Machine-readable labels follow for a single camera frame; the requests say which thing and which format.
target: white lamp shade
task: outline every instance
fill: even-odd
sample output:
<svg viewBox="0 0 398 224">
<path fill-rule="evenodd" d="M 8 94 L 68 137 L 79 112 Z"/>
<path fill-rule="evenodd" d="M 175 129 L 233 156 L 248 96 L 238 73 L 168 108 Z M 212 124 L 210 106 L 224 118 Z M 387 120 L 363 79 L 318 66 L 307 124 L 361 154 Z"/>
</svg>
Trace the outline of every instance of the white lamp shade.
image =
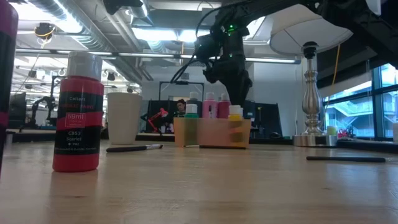
<svg viewBox="0 0 398 224">
<path fill-rule="evenodd" d="M 302 55 L 309 41 L 319 45 L 318 52 L 329 50 L 348 40 L 353 33 L 335 26 L 302 5 L 295 5 L 273 15 L 270 47 L 283 55 Z"/>
</svg>

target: paint bottle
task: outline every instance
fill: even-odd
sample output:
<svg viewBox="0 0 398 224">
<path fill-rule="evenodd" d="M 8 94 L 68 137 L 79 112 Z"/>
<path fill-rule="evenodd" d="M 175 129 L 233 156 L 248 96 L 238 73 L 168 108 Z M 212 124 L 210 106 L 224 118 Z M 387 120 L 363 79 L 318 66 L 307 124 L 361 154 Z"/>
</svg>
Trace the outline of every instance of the paint bottle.
<svg viewBox="0 0 398 224">
<path fill-rule="evenodd" d="M 189 93 L 189 100 L 187 100 L 187 104 L 194 104 L 198 106 L 198 116 L 201 118 L 202 111 L 202 102 L 199 100 L 199 94 L 197 92 Z"/>
<path fill-rule="evenodd" d="M 185 145 L 196 146 L 198 144 L 198 106 L 187 104 L 185 110 Z"/>
<path fill-rule="evenodd" d="M 231 146 L 243 147 L 243 110 L 239 105 L 229 106 L 229 138 Z"/>
<path fill-rule="evenodd" d="M 217 118 L 228 119 L 229 106 L 231 106 L 231 102 L 229 101 L 228 94 L 226 93 L 221 94 L 221 101 L 218 102 Z"/>
<path fill-rule="evenodd" d="M 202 118 L 217 118 L 217 101 L 214 100 L 214 93 L 206 93 L 206 100 L 203 102 Z"/>
<path fill-rule="evenodd" d="M 14 68 L 18 13 L 6 0 L 0 0 L 0 174 Z"/>
<path fill-rule="evenodd" d="M 55 171 L 83 172 L 98 167 L 104 95 L 101 70 L 101 57 L 69 53 L 67 78 L 60 86 Z"/>
</svg>

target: silver lamp base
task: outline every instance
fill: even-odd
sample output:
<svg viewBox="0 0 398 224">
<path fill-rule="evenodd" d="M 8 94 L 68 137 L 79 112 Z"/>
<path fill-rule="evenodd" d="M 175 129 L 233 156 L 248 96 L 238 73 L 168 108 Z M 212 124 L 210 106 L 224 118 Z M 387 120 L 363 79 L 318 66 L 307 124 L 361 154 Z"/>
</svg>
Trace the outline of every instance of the silver lamp base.
<svg viewBox="0 0 398 224">
<path fill-rule="evenodd" d="M 293 145 L 301 147 L 333 147 L 337 144 L 337 136 L 297 135 L 293 136 Z"/>
</svg>

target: glass window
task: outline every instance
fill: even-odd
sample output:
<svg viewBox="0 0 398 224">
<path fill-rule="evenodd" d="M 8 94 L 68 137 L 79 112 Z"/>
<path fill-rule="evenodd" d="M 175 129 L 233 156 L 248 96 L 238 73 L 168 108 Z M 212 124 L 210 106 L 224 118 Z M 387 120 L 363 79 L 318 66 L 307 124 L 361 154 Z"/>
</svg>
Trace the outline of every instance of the glass window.
<svg viewBox="0 0 398 224">
<path fill-rule="evenodd" d="M 374 137 L 372 98 L 329 105 L 325 114 L 325 126 L 335 126 L 337 130 L 352 126 L 356 136 Z"/>
<path fill-rule="evenodd" d="M 392 124 L 398 119 L 398 92 L 392 91 L 383 94 L 383 121 L 384 136 L 392 138 Z"/>
<path fill-rule="evenodd" d="M 380 67 L 382 87 L 398 84 L 398 70 L 390 64 Z"/>
<path fill-rule="evenodd" d="M 372 90 L 372 81 L 368 81 L 366 83 L 362 83 L 360 85 L 354 86 L 347 90 L 344 90 L 344 91 L 341 91 L 334 95 L 331 95 L 330 100 L 335 100 L 335 99 L 339 99 L 342 97 L 351 96 L 351 95 L 355 95 L 358 93 L 363 93 L 363 92 L 367 92 L 367 91 L 371 91 L 371 90 Z"/>
</svg>

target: wooden table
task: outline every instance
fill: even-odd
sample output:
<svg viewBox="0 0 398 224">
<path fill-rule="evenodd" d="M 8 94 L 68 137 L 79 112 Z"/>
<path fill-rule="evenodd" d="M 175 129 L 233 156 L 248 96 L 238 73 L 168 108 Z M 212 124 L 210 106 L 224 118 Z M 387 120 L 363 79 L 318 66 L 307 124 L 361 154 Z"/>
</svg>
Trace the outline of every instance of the wooden table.
<svg viewBox="0 0 398 224">
<path fill-rule="evenodd" d="M 252 146 L 107 154 L 98 170 L 52 171 L 53 143 L 4 152 L 0 223 L 397 223 L 397 164 L 307 162 L 391 156 Z"/>
</svg>

